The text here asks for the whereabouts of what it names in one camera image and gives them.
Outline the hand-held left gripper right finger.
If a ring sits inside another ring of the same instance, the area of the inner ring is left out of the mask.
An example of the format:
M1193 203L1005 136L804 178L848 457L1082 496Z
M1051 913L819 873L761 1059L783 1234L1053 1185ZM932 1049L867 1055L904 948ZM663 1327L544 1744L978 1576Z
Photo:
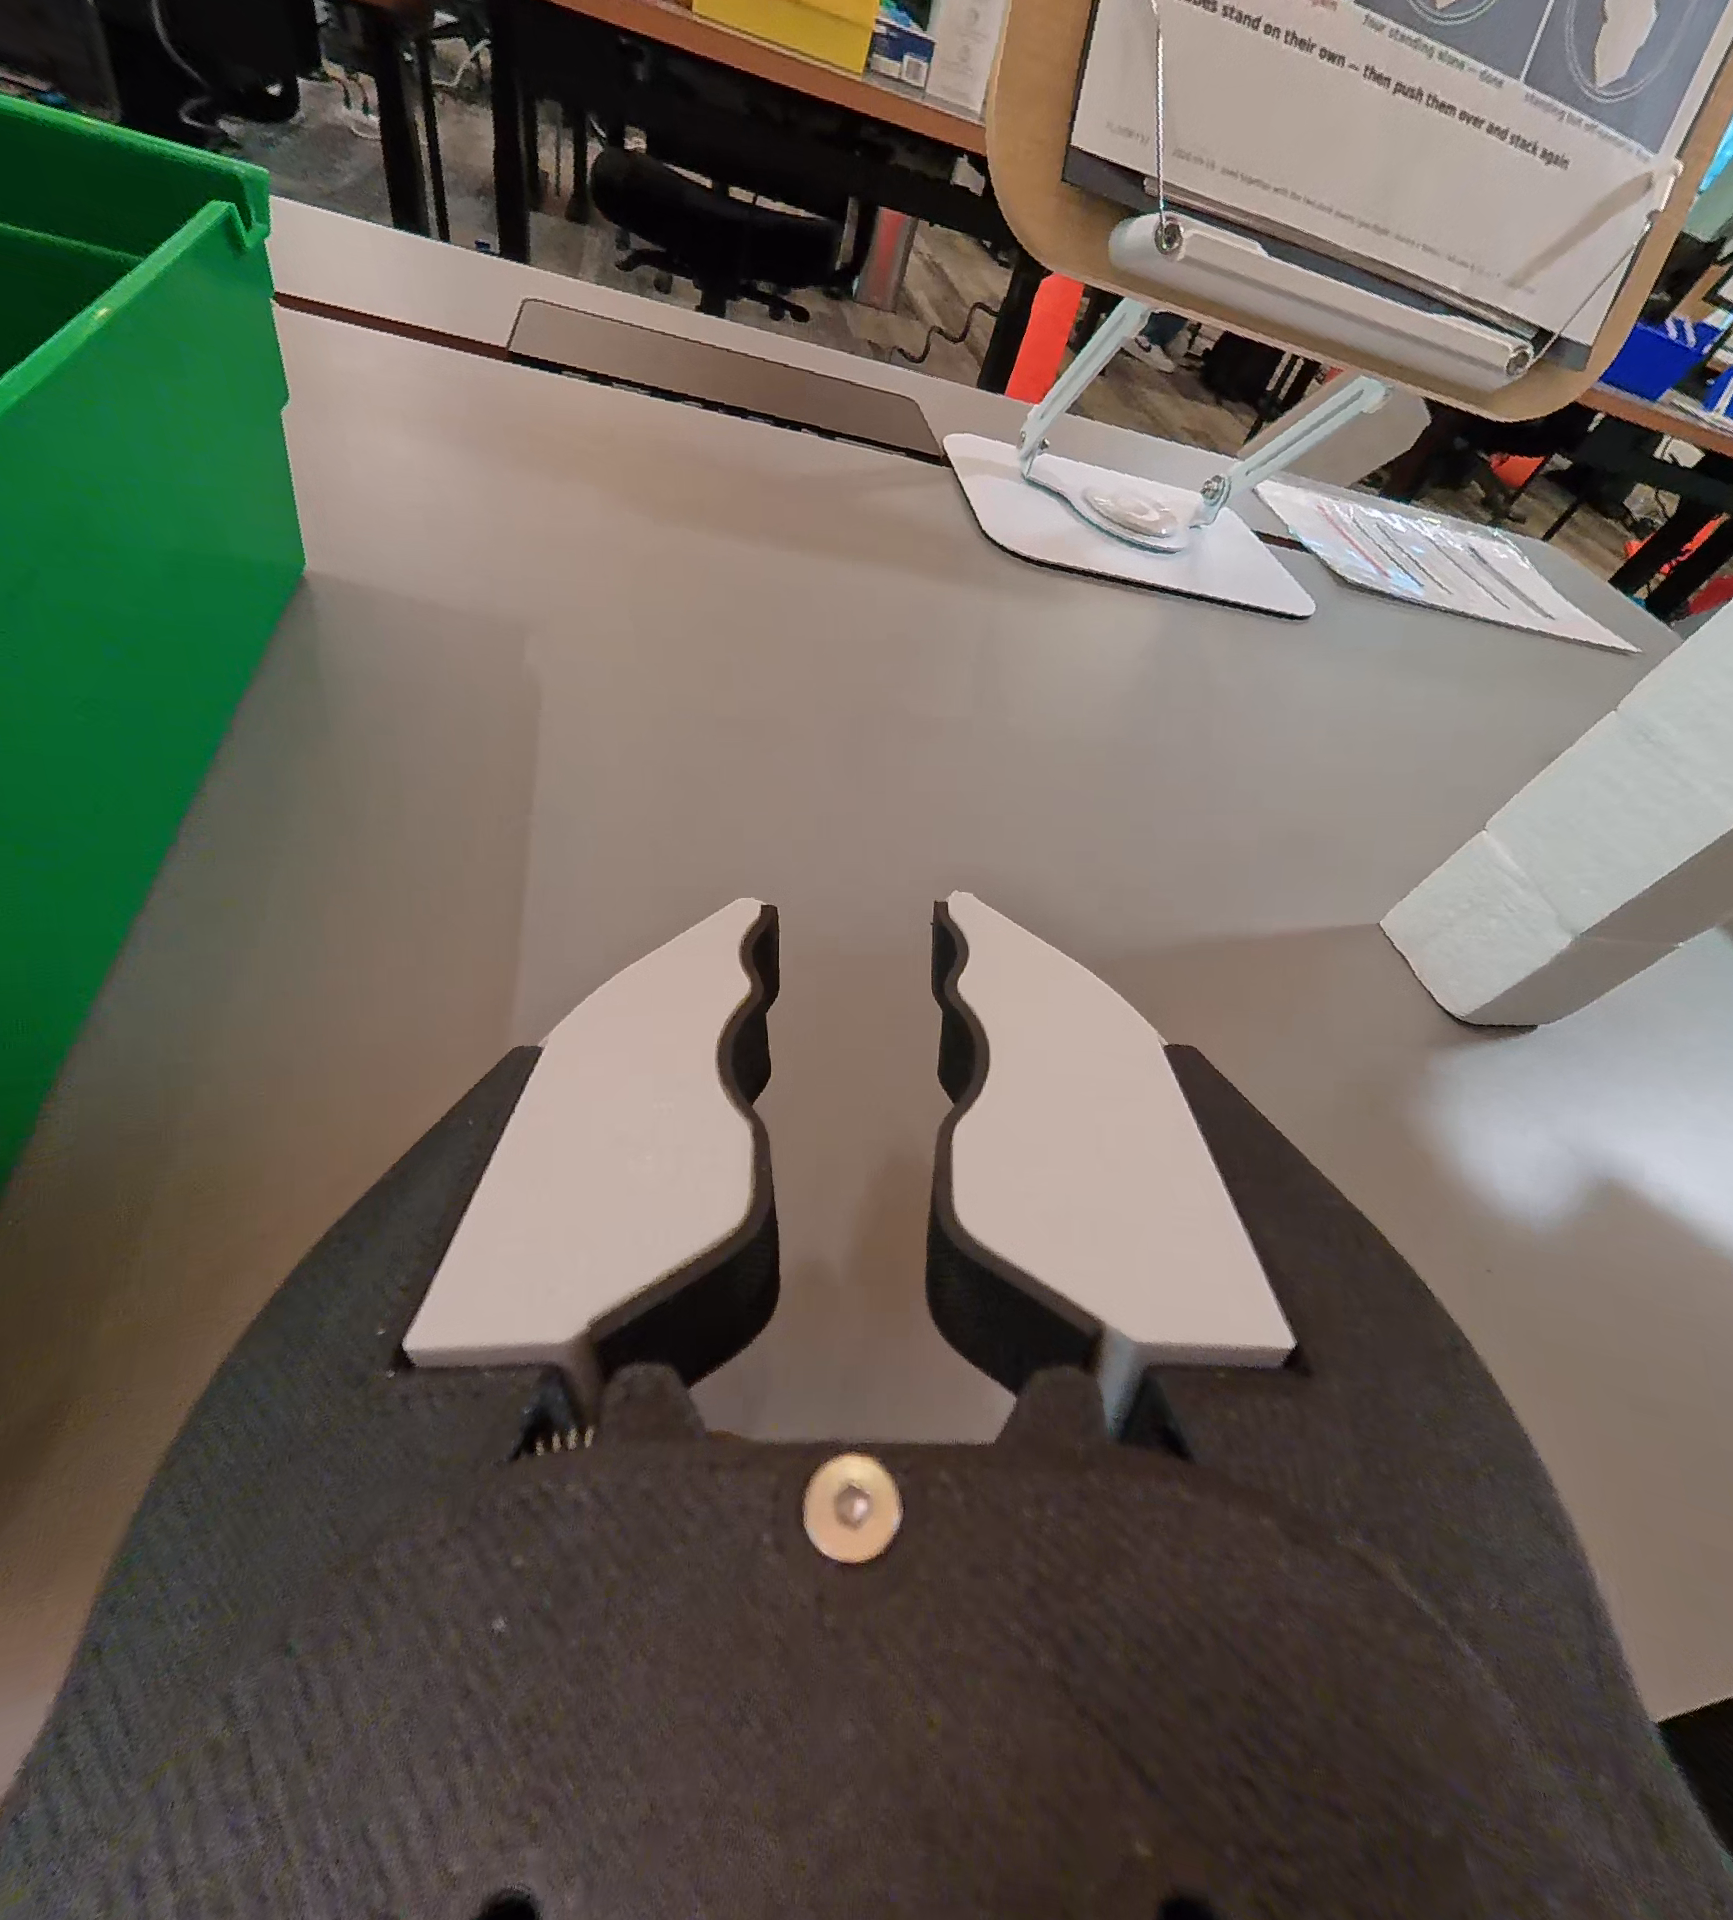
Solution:
M1149 1373L1284 1368L1298 1336L1159 1030L973 892L932 906L931 987L945 1342L1013 1396L1089 1377L1113 1432Z

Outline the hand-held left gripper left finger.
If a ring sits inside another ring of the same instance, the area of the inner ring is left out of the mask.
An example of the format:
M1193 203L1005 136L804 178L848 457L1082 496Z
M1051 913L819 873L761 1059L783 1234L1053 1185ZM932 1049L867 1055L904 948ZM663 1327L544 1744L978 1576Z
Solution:
M779 1309L781 1229L756 1112L781 917L731 904L641 956L543 1041L402 1336L422 1373L551 1371L687 1387Z

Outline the grey desk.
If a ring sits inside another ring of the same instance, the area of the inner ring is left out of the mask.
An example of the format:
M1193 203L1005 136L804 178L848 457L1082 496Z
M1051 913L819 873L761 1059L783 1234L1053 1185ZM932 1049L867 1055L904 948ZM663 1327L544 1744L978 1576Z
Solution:
M0 1201L0 1795L110 1555L302 1254L512 1044L775 903L783 1301L716 1429L985 1438L926 1316L932 900L1216 1066L1439 1293L1650 1711L1733 1696L1733 928L1523 1037L1383 917L1634 652L1343 591L1275 623L998 553L943 471L522 369L528 301L731 326L274 208L307 574Z

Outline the green plastic bin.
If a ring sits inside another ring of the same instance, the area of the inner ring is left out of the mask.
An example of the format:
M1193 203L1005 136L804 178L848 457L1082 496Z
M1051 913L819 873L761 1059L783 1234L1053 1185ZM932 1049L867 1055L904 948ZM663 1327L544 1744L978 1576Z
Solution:
M270 230L0 95L0 1194L302 580Z

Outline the laminated paper sheet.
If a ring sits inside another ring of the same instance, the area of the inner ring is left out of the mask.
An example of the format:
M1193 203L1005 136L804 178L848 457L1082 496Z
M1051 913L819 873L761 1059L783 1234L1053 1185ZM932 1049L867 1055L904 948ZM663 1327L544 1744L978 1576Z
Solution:
M1351 588L1600 652L1638 652L1573 607L1520 547L1488 529L1286 480L1264 483L1256 498Z

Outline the orange cone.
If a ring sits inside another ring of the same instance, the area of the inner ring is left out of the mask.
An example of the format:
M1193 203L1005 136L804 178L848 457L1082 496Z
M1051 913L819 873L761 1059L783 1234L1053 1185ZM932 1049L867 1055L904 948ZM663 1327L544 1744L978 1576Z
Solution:
M1113 303L1070 276L1046 274L1032 295L1005 396L1029 406L1042 402L1077 354L1072 340L1088 345Z

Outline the black office chair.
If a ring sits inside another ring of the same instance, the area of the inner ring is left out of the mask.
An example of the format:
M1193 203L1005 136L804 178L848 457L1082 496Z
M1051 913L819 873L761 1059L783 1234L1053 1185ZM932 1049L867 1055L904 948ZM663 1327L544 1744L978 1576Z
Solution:
M796 297L826 292L843 263L840 222L741 200L641 151L603 148L588 186L591 208L620 242L617 273L687 280L711 318L752 305L776 324L809 324Z

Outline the printed instruction sheet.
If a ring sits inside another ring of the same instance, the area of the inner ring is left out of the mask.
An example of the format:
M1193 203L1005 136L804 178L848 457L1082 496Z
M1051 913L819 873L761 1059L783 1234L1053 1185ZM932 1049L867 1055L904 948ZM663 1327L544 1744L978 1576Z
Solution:
M1732 52L1723 3L1096 5L1064 176L1156 303L1495 394L1586 364Z

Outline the yellow plastic bin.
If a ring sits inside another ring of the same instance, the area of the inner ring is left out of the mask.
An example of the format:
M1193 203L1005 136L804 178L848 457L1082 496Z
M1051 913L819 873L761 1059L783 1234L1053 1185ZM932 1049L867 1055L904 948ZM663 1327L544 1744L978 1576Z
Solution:
M870 59L878 3L691 3L715 26L859 78Z

